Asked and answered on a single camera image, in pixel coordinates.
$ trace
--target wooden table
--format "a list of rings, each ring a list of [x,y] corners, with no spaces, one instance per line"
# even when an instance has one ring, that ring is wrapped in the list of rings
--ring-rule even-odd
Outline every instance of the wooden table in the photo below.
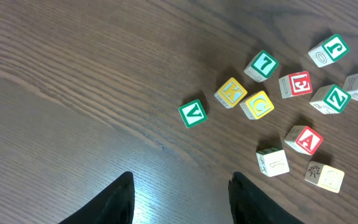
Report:
[[[307,52],[335,33],[351,52],[318,68]],[[280,66],[256,84],[242,70],[262,49]],[[323,115],[312,95],[283,100],[278,78],[302,70],[314,92],[358,73],[358,1],[0,0],[0,223],[59,222],[125,170],[134,223],[232,223],[234,171],[305,223],[358,223],[358,102]],[[213,93],[230,77],[275,110],[225,109]],[[193,98],[208,120],[186,129]],[[339,194],[303,180],[311,157],[281,144],[296,124],[324,137]],[[255,151],[280,145],[291,171],[266,177]]]

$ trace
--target red letter e block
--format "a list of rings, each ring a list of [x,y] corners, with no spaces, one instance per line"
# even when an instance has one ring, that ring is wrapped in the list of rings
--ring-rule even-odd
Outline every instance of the red letter e block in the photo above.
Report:
[[[294,126],[284,141],[294,150],[313,155],[323,141],[323,137],[308,126]]]
[[[313,92],[307,71],[286,75],[278,82],[283,99]]]

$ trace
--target red letter a block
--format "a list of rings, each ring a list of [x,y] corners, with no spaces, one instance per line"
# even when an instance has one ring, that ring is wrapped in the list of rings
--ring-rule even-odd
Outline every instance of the red letter a block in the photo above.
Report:
[[[294,126],[284,141],[300,153],[313,155],[322,143],[323,137],[308,126]]]

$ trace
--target yellow block face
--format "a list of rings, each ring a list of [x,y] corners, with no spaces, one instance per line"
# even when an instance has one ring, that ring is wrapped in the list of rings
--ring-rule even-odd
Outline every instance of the yellow block face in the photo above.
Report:
[[[247,90],[236,79],[230,78],[218,93],[228,105],[234,107],[246,96]]]
[[[345,173],[343,171],[330,166],[324,166],[317,186],[338,193],[339,189],[341,189],[344,176]]]
[[[264,91],[256,93],[246,101],[255,119],[259,119],[274,110],[274,105]]]

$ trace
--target wooden floor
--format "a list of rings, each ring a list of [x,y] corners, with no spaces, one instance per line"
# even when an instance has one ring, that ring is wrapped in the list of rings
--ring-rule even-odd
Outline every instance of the wooden floor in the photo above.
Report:
[[[318,68],[307,52],[335,33],[351,52]],[[242,70],[262,49],[280,66],[256,84]],[[358,73],[358,1],[0,0],[0,223],[59,222],[126,170],[134,223],[232,223],[234,171],[305,223],[358,223],[358,102],[323,115],[311,95],[283,100],[278,78],[302,70],[314,92]],[[230,77],[275,110],[225,109],[213,93]],[[186,129],[195,98],[208,120]],[[305,182],[311,157],[285,144],[290,173],[260,173],[255,151],[295,124],[324,137],[339,194]]]

